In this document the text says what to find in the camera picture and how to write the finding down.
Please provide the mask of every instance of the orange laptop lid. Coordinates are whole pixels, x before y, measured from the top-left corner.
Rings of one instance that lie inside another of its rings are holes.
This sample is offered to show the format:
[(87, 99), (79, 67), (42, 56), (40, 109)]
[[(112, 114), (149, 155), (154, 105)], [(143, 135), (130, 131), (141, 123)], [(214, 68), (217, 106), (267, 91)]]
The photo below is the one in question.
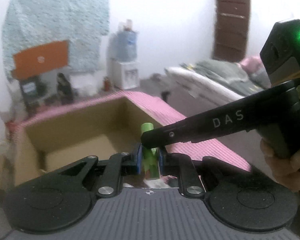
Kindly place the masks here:
[(12, 76), (24, 80), (68, 65), (68, 41), (56, 41), (23, 50), (13, 55)]

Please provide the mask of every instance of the metal screw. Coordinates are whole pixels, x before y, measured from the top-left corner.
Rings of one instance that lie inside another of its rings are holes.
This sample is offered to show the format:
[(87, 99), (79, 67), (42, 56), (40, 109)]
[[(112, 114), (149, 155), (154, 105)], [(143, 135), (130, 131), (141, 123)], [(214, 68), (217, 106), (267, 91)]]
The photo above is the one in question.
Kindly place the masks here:
[(202, 190), (202, 188), (200, 188), (200, 187), (197, 187), (197, 186), (191, 186), (191, 187), (187, 188), (187, 191), (188, 191), (190, 194), (200, 194), (203, 190)]
[(109, 195), (113, 192), (113, 188), (111, 187), (101, 187), (98, 189), (98, 192), (102, 195)]

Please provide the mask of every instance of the pink tablecloth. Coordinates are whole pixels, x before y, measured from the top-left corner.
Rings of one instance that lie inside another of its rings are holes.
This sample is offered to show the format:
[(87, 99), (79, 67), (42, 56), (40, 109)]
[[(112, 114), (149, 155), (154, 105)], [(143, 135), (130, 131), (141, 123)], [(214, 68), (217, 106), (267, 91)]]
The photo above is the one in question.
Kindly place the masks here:
[[(132, 92), (132, 91), (120, 91), (108, 96), (83, 101), (68, 106), (61, 106), (50, 109), (41, 114), (37, 114), (33, 118), (21, 123), (18, 128), (16, 140), (18, 140), (18, 134), (21, 134), (23, 128), (27, 125), (43, 121), (47, 118), (51, 118), (60, 114), (65, 114), (70, 111), (85, 108), (87, 106), (92, 106), (98, 103), (105, 101), (113, 100), (120, 97), (126, 97), (140, 109), (149, 114), (153, 119), (162, 125), (168, 125), (182, 119), (185, 119), (185, 116), (180, 114), (178, 111), (173, 109), (167, 103), (162, 101), (158, 97), (152, 97), (145, 93), (141, 92)], [(217, 139), (211, 139), (200, 143), (176, 143), (169, 147), (170, 152), (180, 152), (183, 154), (189, 155), (193, 160), (201, 160), (203, 156), (213, 156), (222, 161), (230, 163), (234, 166), (237, 166), (244, 170), (250, 170), (250, 165), (239, 155), (237, 155), (232, 150), (228, 149)]]

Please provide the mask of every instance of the wooden door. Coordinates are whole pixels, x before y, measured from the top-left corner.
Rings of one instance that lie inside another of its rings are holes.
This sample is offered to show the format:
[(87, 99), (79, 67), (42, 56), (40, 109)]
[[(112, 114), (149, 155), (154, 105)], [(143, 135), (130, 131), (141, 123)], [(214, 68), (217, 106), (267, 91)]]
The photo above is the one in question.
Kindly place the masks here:
[(213, 59), (239, 62), (246, 53), (250, 0), (216, 0)]

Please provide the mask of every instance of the human hand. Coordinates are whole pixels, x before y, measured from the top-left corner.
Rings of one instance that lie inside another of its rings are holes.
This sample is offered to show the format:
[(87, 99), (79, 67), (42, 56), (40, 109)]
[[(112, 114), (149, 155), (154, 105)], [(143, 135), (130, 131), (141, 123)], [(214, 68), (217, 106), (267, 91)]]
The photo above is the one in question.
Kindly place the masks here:
[(260, 149), (277, 182), (293, 192), (300, 191), (300, 171), (298, 171), (300, 169), (300, 150), (289, 159), (279, 159), (275, 156), (272, 147), (263, 139)]

